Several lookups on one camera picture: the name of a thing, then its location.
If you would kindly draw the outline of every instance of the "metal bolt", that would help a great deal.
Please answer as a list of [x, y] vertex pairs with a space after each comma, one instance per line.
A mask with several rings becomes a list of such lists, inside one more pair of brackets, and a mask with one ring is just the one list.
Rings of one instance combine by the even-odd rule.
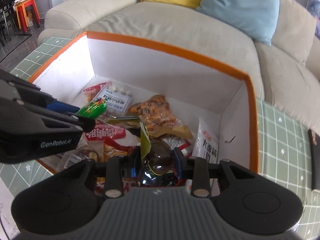
[[196, 197], [207, 197], [209, 196], [209, 191], [207, 191], [206, 189], [203, 189], [203, 188], [199, 188], [199, 189], [196, 189], [193, 194], [196, 196]]
[[20, 100], [20, 99], [17, 99], [17, 103], [18, 103], [19, 105], [21, 105], [21, 106], [24, 105], [24, 102], [23, 102], [22, 100]]
[[76, 125], [76, 128], [77, 128], [78, 130], [80, 130], [80, 131], [83, 131], [83, 129], [82, 129], [80, 126], [78, 126], [78, 125]]
[[109, 189], [106, 191], [106, 196], [110, 198], [117, 198], [121, 196], [121, 191], [117, 189]]

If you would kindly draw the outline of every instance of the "tile floor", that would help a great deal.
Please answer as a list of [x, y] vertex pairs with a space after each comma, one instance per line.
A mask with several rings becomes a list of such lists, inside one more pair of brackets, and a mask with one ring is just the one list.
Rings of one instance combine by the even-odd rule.
[[26, 56], [33, 52], [38, 47], [38, 36], [43, 30], [43, 23], [40, 24], [39, 29], [35, 25], [31, 26], [27, 33], [30, 33], [32, 36], [27, 38], [26, 36], [15, 35], [11, 29], [10, 34], [12, 41], [7, 40], [4, 47], [0, 44], [0, 69], [11, 71]]

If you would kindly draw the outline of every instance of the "box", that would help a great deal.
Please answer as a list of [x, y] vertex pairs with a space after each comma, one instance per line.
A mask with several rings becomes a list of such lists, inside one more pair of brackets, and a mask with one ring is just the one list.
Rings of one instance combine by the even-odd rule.
[[[107, 80], [124, 83], [134, 102], [165, 94], [172, 112], [197, 134], [199, 117], [219, 138], [218, 161], [258, 172], [255, 95], [248, 74], [212, 58], [156, 41], [86, 32], [29, 79], [63, 102], [82, 107], [81, 91]], [[43, 160], [49, 168], [58, 160]]]

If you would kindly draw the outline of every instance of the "chair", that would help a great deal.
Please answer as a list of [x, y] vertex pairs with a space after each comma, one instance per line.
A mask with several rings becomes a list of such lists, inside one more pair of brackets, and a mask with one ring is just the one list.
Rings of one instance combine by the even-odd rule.
[[9, 40], [11, 40], [9, 28], [8, 28], [8, 21], [11, 21], [11, 25], [13, 28], [15, 28], [15, 11], [13, 10], [13, 5], [14, 5], [15, 0], [0, 0], [0, 9], [2, 10], [2, 16], [3, 20], [0, 21], [0, 26], [2, 24], [5, 25], [5, 28], [7, 29], [7, 33], [9, 36]]

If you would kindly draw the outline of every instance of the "sofa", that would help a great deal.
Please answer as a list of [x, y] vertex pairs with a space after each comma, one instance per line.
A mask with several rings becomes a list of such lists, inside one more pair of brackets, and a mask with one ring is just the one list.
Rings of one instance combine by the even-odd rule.
[[[305, 39], [306, 32], [289, 22], [295, 8], [285, 12], [286, 3], [292, 1], [280, 0], [271, 47], [193, 9], [140, 0], [68, 0], [47, 12], [38, 44], [50, 37], [74, 38], [83, 31], [98, 31], [192, 50], [249, 73], [257, 98], [320, 134], [320, 40]], [[312, 28], [315, 22], [308, 24]]]

